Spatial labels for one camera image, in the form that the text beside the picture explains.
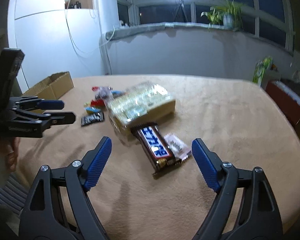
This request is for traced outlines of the person's left hand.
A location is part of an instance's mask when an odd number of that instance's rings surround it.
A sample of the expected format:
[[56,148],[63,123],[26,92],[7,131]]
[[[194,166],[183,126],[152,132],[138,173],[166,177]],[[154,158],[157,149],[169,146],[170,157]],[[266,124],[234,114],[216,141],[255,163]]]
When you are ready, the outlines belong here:
[[18,162],[20,138],[1,138],[0,154],[5,158],[5,165],[9,172],[14,172]]

